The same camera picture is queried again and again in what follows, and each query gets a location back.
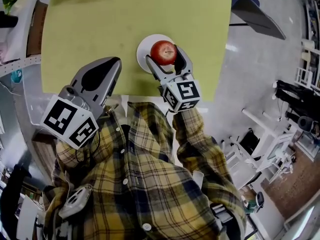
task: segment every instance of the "wall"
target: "wall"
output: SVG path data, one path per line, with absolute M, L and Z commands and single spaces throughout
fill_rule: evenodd
M 264 240 L 273 240 L 284 228 L 285 219 L 277 209 L 274 202 L 269 198 L 261 187 L 261 182 L 265 178 L 260 176 L 252 186 L 256 192 L 262 192 L 264 196 L 264 206 L 258 213 L 252 214 L 251 218 L 262 234 Z

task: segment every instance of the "shirt button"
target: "shirt button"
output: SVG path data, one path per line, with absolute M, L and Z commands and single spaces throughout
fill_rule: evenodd
M 142 228 L 145 230 L 145 231 L 150 231 L 151 230 L 151 225 L 149 223 L 144 223 L 142 225 Z

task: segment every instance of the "brown floor mat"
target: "brown floor mat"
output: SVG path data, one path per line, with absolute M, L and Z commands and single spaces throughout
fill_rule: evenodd
M 320 189 L 320 160 L 312 162 L 299 148 L 294 147 L 296 163 L 293 173 L 283 174 L 269 184 L 265 179 L 261 187 L 274 202 L 285 219 L 296 213 Z

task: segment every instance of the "yellow plaid shirt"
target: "yellow plaid shirt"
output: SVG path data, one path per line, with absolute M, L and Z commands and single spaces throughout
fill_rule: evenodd
M 180 145 L 177 157 L 184 167 L 174 164 L 173 130 L 156 105 L 129 102 L 129 114 L 128 141 L 115 113 L 109 114 L 93 155 L 93 168 L 77 166 L 77 160 L 88 152 L 86 147 L 77 151 L 76 159 L 73 148 L 57 143 L 53 186 L 43 191 L 45 234 L 51 237 L 54 220 L 57 227 L 61 223 L 54 214 L 67 199 L 68 182 L 74 191 L 81 186 L 92 189 L 85 208 L 67 219 L 73 225 L 73 239 L 228 239 L 225 228 L 217 225 L 212 204 L 225 205 L 243 234 L 246 216 L 241 198 L 224 154 L 214 138 L 203 133 L 198 111 L 174 115 Z M 96 134 L 92 151 L 98 143 Z M 193 171 L 204 174 L 201 189 L 192 178 Z M 144 224 L 151 229 L 145 230 Z

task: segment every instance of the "table surface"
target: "table surface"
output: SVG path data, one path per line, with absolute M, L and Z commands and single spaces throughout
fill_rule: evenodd
M 84 65 L 117 56 L 113 94 L 158 96 L 159 82 L 136 51 L 152 34 L 170 37 L 190 57 L 202 98 L 212 101 L 228 38 L 231 0 L 51 0 L 42 37 L 42 87 L 59 93 Z

